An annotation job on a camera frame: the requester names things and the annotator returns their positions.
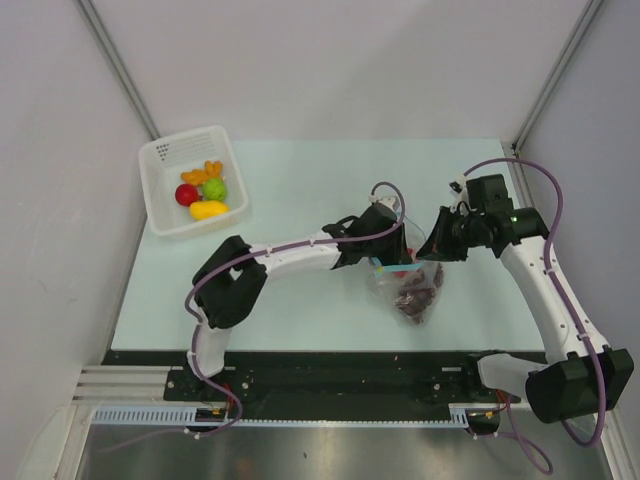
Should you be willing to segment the red fake tomato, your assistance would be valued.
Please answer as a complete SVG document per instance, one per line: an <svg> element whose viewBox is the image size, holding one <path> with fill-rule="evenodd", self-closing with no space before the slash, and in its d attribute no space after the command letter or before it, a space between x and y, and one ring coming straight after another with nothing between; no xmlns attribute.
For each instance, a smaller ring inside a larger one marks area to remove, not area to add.
<svg viewBox="0 0 640 480"><path fill-rule="evenodd" d="M406 254L401 255L400 260L396 264L389 266L389 270L397 278L403 278L418 271L420 268L421 263L415 260L411 248L407 250Z"/></svg>

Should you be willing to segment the clear zip top bag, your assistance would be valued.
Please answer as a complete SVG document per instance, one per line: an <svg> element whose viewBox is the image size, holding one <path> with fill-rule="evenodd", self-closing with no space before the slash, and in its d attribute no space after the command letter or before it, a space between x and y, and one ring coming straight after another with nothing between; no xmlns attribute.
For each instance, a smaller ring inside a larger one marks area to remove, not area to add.
<svg viewBox="0 0 640 480"><path fill-rule="evenodd" d="M383 266L378 259L371 259L368 285L377 302L398 323L419 327L435 309L445 272L440 262L416 259L415 253L426 242L426 234L409 218L405 219L405 239L412 262Z"/></svg>

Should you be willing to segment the purple fake grapes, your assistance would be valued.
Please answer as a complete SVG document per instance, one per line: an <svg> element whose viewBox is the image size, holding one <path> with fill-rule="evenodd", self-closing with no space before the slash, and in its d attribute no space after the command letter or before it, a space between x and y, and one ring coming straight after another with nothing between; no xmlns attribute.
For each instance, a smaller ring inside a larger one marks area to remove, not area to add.
<svg viewBox="0 0 640 480"><path fill-rule="evenodd" d="M394 308L411 325L421 325L435 305L443 283L441 263L421 263L418 271L402 278L393 301Z"/></svg>

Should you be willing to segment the green fake fruit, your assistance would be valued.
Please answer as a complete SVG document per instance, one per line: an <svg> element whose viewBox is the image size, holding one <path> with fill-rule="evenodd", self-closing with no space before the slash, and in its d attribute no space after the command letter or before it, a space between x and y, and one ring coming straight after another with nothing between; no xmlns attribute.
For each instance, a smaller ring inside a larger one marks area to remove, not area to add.
<svg viewBox="0 0 640 480"><path fill-rule="evenodd" d="M207 201L223 202L227 197L227 187L219 177L209 178L201 187L203 198Z"/></svg>

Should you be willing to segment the yellow fake lemon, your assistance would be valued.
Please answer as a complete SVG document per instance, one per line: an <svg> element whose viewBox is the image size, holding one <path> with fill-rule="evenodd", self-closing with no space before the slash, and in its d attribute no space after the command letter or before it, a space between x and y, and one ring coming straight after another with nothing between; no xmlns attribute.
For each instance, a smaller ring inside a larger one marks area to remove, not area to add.
<svg viewBox="0 0 640 480"><path fill-rule="evenodd" d="M203 221L212 217L226 214L230 208L221 201L196 201L189 205L189 214L195 221Z"/></svg>

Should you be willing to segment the orange fake food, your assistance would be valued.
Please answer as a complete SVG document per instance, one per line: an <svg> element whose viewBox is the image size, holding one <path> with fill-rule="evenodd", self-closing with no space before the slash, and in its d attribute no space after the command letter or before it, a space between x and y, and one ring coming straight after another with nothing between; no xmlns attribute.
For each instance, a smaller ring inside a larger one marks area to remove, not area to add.
<svg viewBox="0 0 640 480"><path fill-rule="evenodd" d="M202 186L209 178L220 178L222 171L222 162L207 160L204 163L203 168L182 172L180 178L184 183L199 187Z"/></svg>

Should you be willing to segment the red fake apple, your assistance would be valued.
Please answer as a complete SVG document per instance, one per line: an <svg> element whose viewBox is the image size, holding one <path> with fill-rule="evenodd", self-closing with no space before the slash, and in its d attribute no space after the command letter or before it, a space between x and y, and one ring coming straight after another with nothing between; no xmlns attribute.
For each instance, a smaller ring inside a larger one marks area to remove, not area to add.
<svg viewBox="0 0 640 480"><path fill-rule="evenodd" d="M174 198L180 206L189 207L192 203L200 201L202 196L196 186L183 183L176 188Z"/></svg>

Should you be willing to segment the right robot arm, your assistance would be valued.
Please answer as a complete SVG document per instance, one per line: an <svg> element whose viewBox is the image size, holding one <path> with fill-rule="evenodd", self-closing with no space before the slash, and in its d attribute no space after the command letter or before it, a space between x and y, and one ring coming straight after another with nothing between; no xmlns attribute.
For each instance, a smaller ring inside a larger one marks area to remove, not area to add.
<svg viewBox="0 0 640 480"><path fill-rule="evenodd" d="M461 376L463 393L484 401L496 389L526 400L546 423L612 410L634 370L625 349L613 349L588 319L567 283L538 211L517 208L502 175L454 181L452 206L418 251L420 260L464 261L486 247L519 287L542 338L545 361L488 351Z"/></svg>

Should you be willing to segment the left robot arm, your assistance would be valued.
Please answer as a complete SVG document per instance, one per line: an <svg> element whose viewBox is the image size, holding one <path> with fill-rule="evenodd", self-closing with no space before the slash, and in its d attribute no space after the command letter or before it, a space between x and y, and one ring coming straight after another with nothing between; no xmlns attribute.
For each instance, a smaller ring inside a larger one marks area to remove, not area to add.
<svg viewBox="0 0 640 480"><path fill-rule="evenodd" d="M409 263L404 217L405 208L387 197L302 240L258 246L239 235L227 238L194 275L185 300L196 318L187 352L187 389L202 400L219 392L231 329L247 319L268 282L364 259L392 266Z"/></svg>

